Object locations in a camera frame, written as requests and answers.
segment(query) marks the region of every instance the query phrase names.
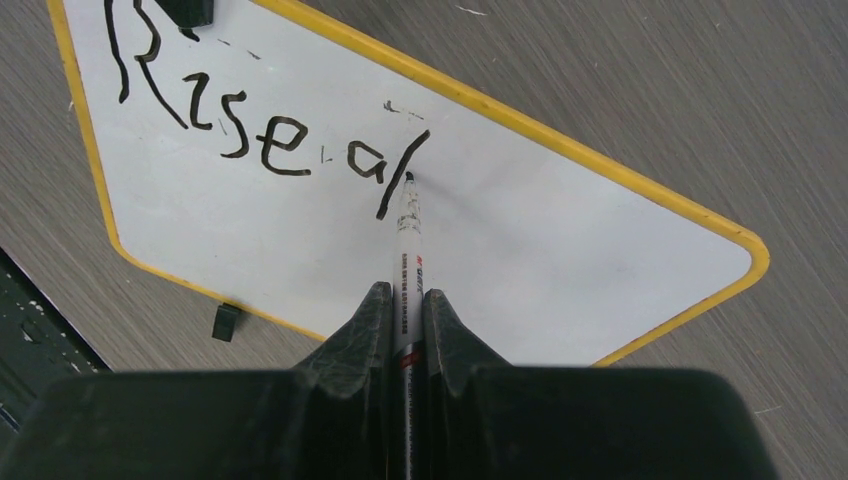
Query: black foot of board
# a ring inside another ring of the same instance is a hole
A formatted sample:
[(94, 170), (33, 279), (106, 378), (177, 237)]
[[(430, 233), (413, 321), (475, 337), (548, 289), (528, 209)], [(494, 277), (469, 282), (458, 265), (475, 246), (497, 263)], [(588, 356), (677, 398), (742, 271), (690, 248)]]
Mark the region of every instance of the black foot of board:
[(231, 342), (242, 313), (244, 313), (242, 309), (229, 303), (218, 306), (218, 311), (215, 312), (215, 324), (212, 326), (212, 338)]
[(196, 28), (212, 24), (214, 0), (156, 0), (156, 3), (179, 28)]

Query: red label on marker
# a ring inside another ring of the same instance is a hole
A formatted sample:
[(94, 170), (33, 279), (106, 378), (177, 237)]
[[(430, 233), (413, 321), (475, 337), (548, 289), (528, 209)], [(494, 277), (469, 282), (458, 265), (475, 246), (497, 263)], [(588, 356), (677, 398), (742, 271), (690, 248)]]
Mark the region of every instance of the red label on marker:
[(415, 365), (419, 360), (421, 360), (421, 352), (412, 352), (400, 359), (400, 368), (404, 369), (410, 365)]

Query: black marker writing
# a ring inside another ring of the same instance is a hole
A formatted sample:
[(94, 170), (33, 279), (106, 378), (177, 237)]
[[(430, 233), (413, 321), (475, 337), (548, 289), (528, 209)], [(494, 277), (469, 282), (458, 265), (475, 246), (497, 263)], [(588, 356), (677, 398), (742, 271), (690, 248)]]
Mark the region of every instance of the black marker writing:
[(189, 111), (189, 120), (191, 126), (201, 130), (212, 130), (211, 123), (200, 123), (197, 120), (197, 113), (200, 110), (200, 96), (203, 95), (203, 90), (209, 83), (209, 75), (203, 72), (192, 73), (183, 79), (184, 82), (197, 82), (194, 85), (194, 91), (191, 93), (191, 110)]
[(121, 58), (121, 50), (118, 48), (118, 34), (115, 33), (115, 14), (112, 3), (114, 3), (114, 0), (105, 0), (103, 8), (106, 11), (106, 31), (109, 32), (109, 47), (112, 49), (112, 58), (115, 59), (118, 70), (121, 72), (121, 93), (118, 94), (118, 103), (124, 103), (130, 96), (130, 79), (127, 74), (127, 67)]
[[(376, 165), (369, 168), (368, 170), (363, 170), (362, 168), (359, 167), (359, 165), (356, 164), (356, 149), (357, 148), (361, 148), (361, 149), (365, 150), (366, 152), (370, 153), (371, 155), (374, 155), (375, 157), (380, 159), (380, 161), (377, 162)], [(386, 169), (386, 165), (388, 165), (388, 162), (383, 160), (383, 154), (382, 153), (378, 152), (377, 150), (374, 150), (373, 148), (371, 148), (368, 145), (360, 142), (359, 140), (354, 140), (354, 141), (347, 144), (347, 164), (350, 168), (353, 169), (354, 172), (359, 174), (360, 177), (370, 178), (370, 177), (373, 177), (374, 175), (377, 175), (377, 183), (380, 184), (380, 185), (383, 184), (383, 170)]]
[(415, 151), (418, 150), (427, 139), (430, 138), (430, 130), (425, 130), (424, 133), (418, 136), (412, 143), (406, 147), (406, 151), (403, 152), (403, 156), (400, 158), (400, 163), (398, 163), (398, 167), (395, 169), (395, 173), (392, 175), (391, 181), (389, 181), (388, 186), (386, 186), (386, 192), (383, 193), (383, 200), (380, 201), (380, 208), (377, 210), (377, 220), (382, 220), (386, 217), (386, 212), (389, 210), (389, 200), (392, 199), (392, 193), (394, 193), (395, 188), (397, 188), (398, 182), (400, 182), (400, 177), (403, 176), (404, 171), (406, 170), (406, 166), (409, 165), (409, 161), (412, 160), (412, 155), (415, 154)]
[[(279, 124), (291, 125), (297, 128), (297, 133), (294, 134), (294, 137), (289, 141), (289, 143), (282, 143), (274, 140), (274, 132), (277, 129), (277, 125)], [(312, 171), (308, 169), (304, 170), (287, 170), (284, 168), (276, 168), (271, 165), (271, 161), (269, 156), (271, 155), (271, 147), (282, 148), (287, 152), (291, 152), (295, 148), (300, 145), (300, 142), (306, 138), (306, 135), (309, 133), (309, 129), (306, 128), (306, 125), (298, 122), (297, 120), (289, 117), (271, 117), (268, 120), (268, 126), (265, 129), (265, 135), (257, 135), (256, 139), (262, 142), (262, 165), (267, 168), (269, 171), (276, 173), (277, 175), (289, 175), (292, 177), (304, 177), (307, 175), (312, 175)]]
[(189, 40), (194, 40), (195, 42), (200, 41), (200, 37), (198, 37), (197, 34), (194, 33), (194, 30), (190, 28), (181, 28), (180, 33), (182, 33), (183, 36), (188, 38)]
[(147, 80), (147, 84), (150, 86), (150, 90), (153, 91), (153, 95), (156, 97), (156, 100), (159, 100), (159, 103), (168, 113), (174, 117), (174, 120), (180, 124), (181, 127), (188, 130), (188, 125), (185, 124), (182, 118), (177, 115), (177, 112), (168, 105), (168, 102), (162, 97), (162, 94), (159, 93), (159, 88), (156, 86), (156, 82), (153, 81), (153, 75), (150, 74), (150, 68), (148, 68), (147, 64), (156, 60), (156, 57), (159, 56), (159, 47), (162, 45), (162, 37), (159, 36), (159, 31), (156, 30), (156, 25), (153, 25), (153, 21), (150, 20), (150, 17), (147, 16), (147, 13), (144, 12), (141, 8), (141, 0), (133, 0), (133, 8), (135, 8), (138, 16), (144, 20), (144, 24), (147, 25), (147, 29), (150, 30), (150, 34), (153, 35), (153, 38), (150, 41), (150, 49), (144, 55), (136, 55), (135, 59), (138, 62), (138, 65), (141, 67), (141, 73), (144, 74), (144, 79)]
[(224, 109), (224, 113), (227, 114), (227, 118), (235, 124), (236, 130), (239, 132), (239, 138), (241, 139), (241, 148), (233, 153), (222, 153), (221, 156), (224, 158), (241, 158), (247, 155), (247, 152), (250, 151), (250, 145), (247, 143), (247, 133), (244, 131), (244, 125), (242, 125), (241, 120), (239, 120), (239, 118), (233, 114), (232, 109), (230, 109), (230, 103), (243, 102), (245, 100), (247, 100), (247, 94), (244, 93), (244, 90), (235, 95), (224, 95), (221, 97), (221, 108)]

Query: marker barrel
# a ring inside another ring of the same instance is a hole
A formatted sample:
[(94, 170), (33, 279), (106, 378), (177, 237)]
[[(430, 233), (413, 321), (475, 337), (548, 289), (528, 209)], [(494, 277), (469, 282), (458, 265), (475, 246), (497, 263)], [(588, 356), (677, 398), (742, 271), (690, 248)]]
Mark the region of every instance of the marker barrel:
[(428, 479), (428, 374), (421, 308), (424, 301), (421, 219), (415, 181), (403, 185), (394, 253), (394, 309), (389, 479)]

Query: white marker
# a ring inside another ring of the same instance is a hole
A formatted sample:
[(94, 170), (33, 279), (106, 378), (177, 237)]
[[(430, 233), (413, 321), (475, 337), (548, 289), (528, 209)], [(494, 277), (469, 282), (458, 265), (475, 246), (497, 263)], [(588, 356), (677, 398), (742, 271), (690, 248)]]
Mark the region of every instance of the white marker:
[(429, 477), (427, 448), (427, 363), (421, 307), (424, 281), (421, 258), (421, 217), (415, 179), (406, 173), (400, 196), (397, 243), (394, 257), (392, 304), (392, 435), (389, 445), (389, 477), (405, 480)]

